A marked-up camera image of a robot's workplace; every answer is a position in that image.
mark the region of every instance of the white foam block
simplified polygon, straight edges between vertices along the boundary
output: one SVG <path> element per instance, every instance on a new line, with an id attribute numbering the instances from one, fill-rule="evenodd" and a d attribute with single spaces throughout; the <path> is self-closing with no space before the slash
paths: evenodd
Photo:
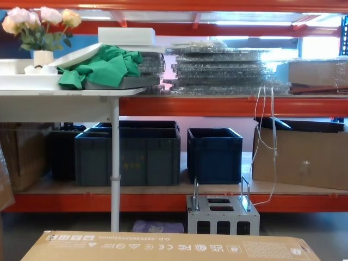
<path id="1" fill-rule="evenodd" d="M 155 45 L 152 28 L 98 28 L 98 41 L 105 45 Z"/>

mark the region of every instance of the rectangular hole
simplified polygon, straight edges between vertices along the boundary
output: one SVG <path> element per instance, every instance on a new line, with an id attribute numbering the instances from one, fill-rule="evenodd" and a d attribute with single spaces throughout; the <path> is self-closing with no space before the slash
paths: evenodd
<path id="1" fill-rule="evenodd" d="M 248 221 L 237 222 L 237 235 L 250 235 L 250 222 Z"/>
<path id="2" fill-rule="evenodd" d="M 232 206 L 209 206 L 211 211 L 234 211 Z"/>
<path id="3" fill-rule="evenodd" d="M 230 203 L 228 198 L 209 198 L 208 203 Z"/>
<path id="4" fill-rule="evenodd" d="M 231 223 L 229 221 L 218 221 L 216 233 L 218 235 L 230 235 L 231 234 Z"/>
<path id="5" fill-rule="evenodd" d="M 197 234 L 210 234 L 210 222 L 198 221 L 197 222 Z"/>

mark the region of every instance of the pink flower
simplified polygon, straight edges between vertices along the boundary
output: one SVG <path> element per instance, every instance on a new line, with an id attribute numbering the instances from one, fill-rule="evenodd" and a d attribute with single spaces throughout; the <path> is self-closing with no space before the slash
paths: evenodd
<path id="1" fill-rule="evenodd" d="M 49 22 L 55 26 L 62 21 L 60 12 L 48 7 L 41 7 L 41 18 L 43 22 Z"/>
<path id="2" fill-rule="evenodd" d="M 19 7 L 13 8 L 7 14 L 9 17 L 11 17 L 12 21 L 17 24 L 24 23 L 29 20 L 29 12 L 26 9 L 21 9 Z"/>
<path id="3" fill-rule="evenodd" d="M 39 16 L 37 13 L 30 12 L 29 20 L 28 20 L 28 22 L 26 22 L 26 26 L 27 26 L 27 28 L 30 28 L 30 29 L 35 29 L 35 28 L 41 26 L 41 22 L 40 22 L 40 19 L 39 19 Z"/>

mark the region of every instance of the purple bag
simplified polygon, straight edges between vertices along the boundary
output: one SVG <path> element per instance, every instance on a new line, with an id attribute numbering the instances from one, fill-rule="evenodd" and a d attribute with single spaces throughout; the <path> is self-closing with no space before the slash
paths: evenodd
<path id="1" fill-rule="evenodd" d="M 134 223 L 132 231 L 139 233 L 184 233 L 184 226 L 181 223 L 138 220 Z"/>

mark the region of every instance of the black plastic bin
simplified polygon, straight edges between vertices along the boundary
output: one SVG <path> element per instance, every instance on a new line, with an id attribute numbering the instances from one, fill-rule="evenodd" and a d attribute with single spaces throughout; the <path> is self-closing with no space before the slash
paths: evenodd
<path id="1" fill-rule="evenodd" d="M 54 179 L 75 180 L 75 137 L 81 131 L 54 130 L 49 134 L 49 151 Z"/>
<path id="2" fill-rule="evenodd" d="M 120 121 L 120 128 L 180 128 L 176 121 Z M 111 128 L 110 122 L 99 122 L 94 128 Z"/>

